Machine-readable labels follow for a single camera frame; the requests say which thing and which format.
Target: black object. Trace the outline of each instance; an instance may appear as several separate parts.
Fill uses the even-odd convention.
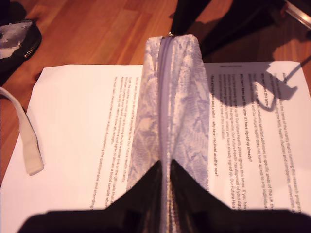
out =
[[[48,212],[29,218],[19,233],[159,232],[161,163],[105,210]]]
[[[105,210],[33,216],[19,233],[159,232],[161,163]],[[179,164],[171,164],[176,224],[183,233],[306,233],[311,219],[287,210],[235,211],[204,190]]]
[[[184,35],[191,24],[201,14],[210,0],[178,0],[171,33]],[[305,0],[293,0],[293,4],[311,10]],[[222,46],[249,35],[271,24],[279,24],[284,0],[234,0],[229,11],[200,43],[202,57]]]
[[[37,48],[39,47],[42,35],[35,24],[35,22],[31,19],[24,19],[11,25],[30,23],[25,38],[20,42],[20,47],[15,50],[10,57],[0,59],[0,85],[2,86],[6,80],[12,75],[12,73],[24,62],[31,58],[31,56],[35,53]],[[4,37],[5,32],[1,32],[1,37]],[[0,45],[0,49],[5,46],[4,43]]]

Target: lavender fabric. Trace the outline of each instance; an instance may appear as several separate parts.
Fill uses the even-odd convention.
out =
[[[207,188],[209,89],[197,39],[193,35],[172,39],[170,70],[159,77],[158,55],[162,37],[148,39],[140,85],[127,189],[157,161],[162,161],[161,231],[179,232],[173,210],[169,169],[172,159]],[[159,98],[160,79],[169,79],[168,98]],[[167,100],[167,153],[159,141],[159,111]]]

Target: white paper sheet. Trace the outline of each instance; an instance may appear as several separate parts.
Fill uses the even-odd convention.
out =
[[[102,209],[125,192],[141,72],[142,66],[98,65],[43,70],[27,115],[45,167],[26,173],[19,137],[1,187],[1,232],[17,232],[30,216],[50,210]]]
[[[263,209],[266,205],[266,208],[288,208],[297,211],[299,207],[296,195],[298,195],[301,210],[305,213],[311,212],[311,204],[308,202],[308,194],[311,193],[311,182],[309,180],[311,175],[311,158],[308,153],[308,142],[309,138],[311,138],[311,122],[309,121],[311,105],[304,75],[302,69],[300,69],[298,65],[298,63],[293,62],[273,62],[271,64],[206,64],[209,80],[211,80],[212,75],[214,76],[215,90],[214,100],[212,100],[211,96],[210,110],[209,189],[212,194],[230,207],[233,207],[231,197],[231,187],[233,186],[234,207],[236,209],[239,208],[236,188],[239,186],[241,209],[244,208],[244,205],[247,209]],[[259,101],[261,103],[259,111],[262,121],[262,133],[264,135],[265,153],[270,178],[270,183],[268,183],[264,166],[264,155],[262,154],[260,126],[258,121],[256,121],[260,139],[259,149],[261,150],[263,181],[267,195],[267,202],[265,204],[263,195],[264,189],[261,188],[262,180],[256,151],[256,135],[254,134],[254,119],[252,115],[253,105],[251,103],[248,74],[252,74],[251,77],[253,77],[253,74],[256,73],[256,78],[259,79],[262,73],[264,77],[267,78],[270,78],[269,73],[273,75],[276,73],[276,76],[282,80],[283,73],[287,77],[292,70],[295,70],[295,72],[293,72],[294,75],[288,80],[287,84],[279,85],[281,86],[280,90],[285,90],[287,94],[289,94],[291,90],[293,91],[292,96],[285,95],[288,100],[284,100],[282,105],[286,118],[287,137],[290,141],[293,158],[294,176],[293,168],[290,167],[291,161],[288,156],[280,102],[277,101],[275,105],[279,109],[278,112],[281,124],[279,128],[277,126],[276,109],[274,108],[271,112],[268,111],[272,105],[274,96],[271,92],[272,88],[271,86],[267,86],[267,89],[270,89],[270,91],[266,91],[265,98],[262,85],[257,84]],[[40,173],[31,177],[26,174],[22,156],[22,142],[21,139],[18,138],[1,187],[2,232],[16,232],[30,216],[51,210],[88,210],[92,208],[105,208],[111,201],[116,200],[125,192],[127,181],[126,171],[131,154],[141,72],[142,66],[98,65],[67,65],[50,67],[43,70],[38,82],[34,86],[27,114],[38,137],[45,168]],[[240,79],[241,73],[246,79],[243,85],[250,156],[247,152],[247,138],[245,135],[244,107]],[[236,132],[237,125],[235,120],[237,120],[239,124],[244,179],[243,181],[241,180],[239,146],[237,145],[238,139],[235,136],[238,185],[236,185],[235,179],[234,150],[231,147],[232,177],[229,171],[224,104],[223,118],[220,114],[221,104],[219,101],[220,92],[218,89],[219,74],[230,74],[230,77],[232,77],[233,74],[235,75],[237,108],[228,107],[227,111],[230,146],[232,146],[231,109],[232,117],[234,118],[234,132]],[[119,101],[122,77],[124,78]],[[112,103],[111,117],[109,119],[113,90],[115,90],[115,94]],[[234,105],[234,97],[232,97],[234,95],[233,88],[231,89],[231,93],[231,101]],[[266,99],[268,107],[264,110]],[[127,114],[126,117],[124,117],[127,100]],[[118,104],[119,113],[118,116],[116,116]],[[258,116],[256,103],[254,104],[254,108],[255,115]],[[222,119],[224,119],[224,139],[222,139]],[[279,130],[281,130],[284,137],[283,141],[285,141],[285,157],[289,167],[292,199],[289,196],[289,186],[280,144]],[[120,157],[118,157],[121,138],[122,147]],[[214,142],[216,143],[216,157],[214,156]],[[298,193],[296,193],[295,190],[294,178],[296,179],[295,183],[297,184]]]
[[[310,215],[311,101],[300,64],[206,64],[206,69],[213,91],[210,192],[233,209]]]

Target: zipper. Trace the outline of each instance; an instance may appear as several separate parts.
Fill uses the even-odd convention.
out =
[[[170,229],[170,152],[169,152],[169,92],[170,75],[173,51],[173,35],[162,38],[158,57],[158,98],[159,98],[159,144],[162,161],[162,205],[161,205],[161,232]]]
[[[41,43],[41,37],[38,38],[35,43],[30,47],[30,49],[26,52],[26,54],[24,55],[24,57],[26,59],[28,59],[29,57],[31,57],[33,55],[33,53],[36,51],[36,49],[39,47]]]

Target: fabric strap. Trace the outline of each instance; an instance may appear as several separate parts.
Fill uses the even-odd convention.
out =
[[[23,142],[23,154],[26,172],[32,176],[43,170],[44,165],[40,155],[37,137],[29,122],[24,109],[17,99],[14,98],[7,90],[0,87],[0,94],[7,97],[14,105],[19,119],[19,134]]]

